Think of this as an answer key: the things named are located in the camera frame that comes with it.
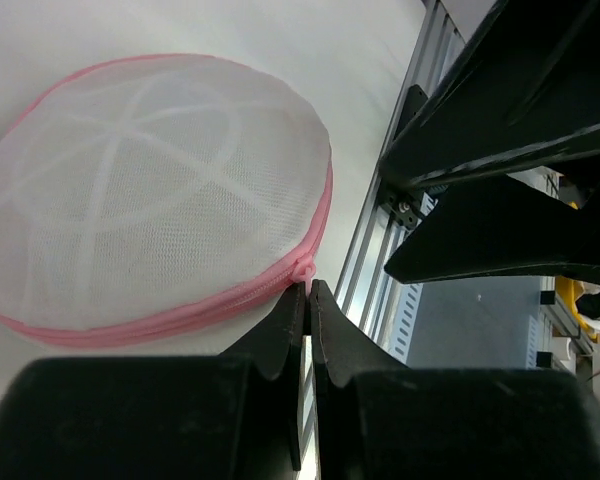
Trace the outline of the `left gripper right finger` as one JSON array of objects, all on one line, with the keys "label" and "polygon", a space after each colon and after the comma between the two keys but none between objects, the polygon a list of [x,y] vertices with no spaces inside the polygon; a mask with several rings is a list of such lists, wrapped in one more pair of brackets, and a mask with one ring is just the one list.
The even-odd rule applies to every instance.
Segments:
[{"label": "left gripper right finger", "polygon": [[323,479],[600,479],[600,406],[548,369],[411,369],[326,282],[309,321]]}]

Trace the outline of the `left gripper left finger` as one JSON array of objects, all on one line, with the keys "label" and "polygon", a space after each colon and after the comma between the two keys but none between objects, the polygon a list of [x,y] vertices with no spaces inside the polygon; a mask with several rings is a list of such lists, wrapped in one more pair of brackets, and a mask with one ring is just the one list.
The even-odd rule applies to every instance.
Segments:
[{"label": "left gripper left finger", "polygon": [[305,288],[216,356],[67,357],[0,402],[0,479],[291,479]]}]

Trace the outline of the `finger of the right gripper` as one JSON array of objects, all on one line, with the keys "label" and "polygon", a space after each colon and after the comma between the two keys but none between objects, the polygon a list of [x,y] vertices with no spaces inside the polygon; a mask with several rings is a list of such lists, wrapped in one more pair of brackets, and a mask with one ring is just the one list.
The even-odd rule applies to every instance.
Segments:
[{"label": "finger of the right gripper", "polygon": [[403,132],[414,187],[600,159],[600,1],[499,1]]},{"label": "finger of the right gripper", "polygon": [[[600,171],[600,160],[590,164]],[[564,276],[600,285],[600,182],[580,209],[509,176],[452,185],[384,270],[403,284]]]}]

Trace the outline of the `white mesh laundry bag pink trim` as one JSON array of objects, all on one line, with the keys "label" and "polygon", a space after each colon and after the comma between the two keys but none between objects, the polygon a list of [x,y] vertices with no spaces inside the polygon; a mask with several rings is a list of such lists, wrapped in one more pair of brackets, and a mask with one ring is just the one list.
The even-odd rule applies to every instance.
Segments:
[{"label": "white mesh laundry bag pink trim", "polygon": [[0,141],[0,322],[122,346],[309,281],[331,153],[307,100],[229,60],[149,55],[67,77]]}]

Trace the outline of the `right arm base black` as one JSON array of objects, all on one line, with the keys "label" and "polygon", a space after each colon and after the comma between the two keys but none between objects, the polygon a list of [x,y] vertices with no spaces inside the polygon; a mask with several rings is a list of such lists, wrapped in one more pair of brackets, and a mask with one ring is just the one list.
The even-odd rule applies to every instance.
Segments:
[{"label": "right arm base black", "polygon": [[418,85],[409,86],[399,101],[397,121],[389,145],[380,158],[378,202],[398,225],[412,230],[424,217],[423,190],[409,184],[407,175],[412,155],[407,151],[403,132],[426,104],[428,95]]}]

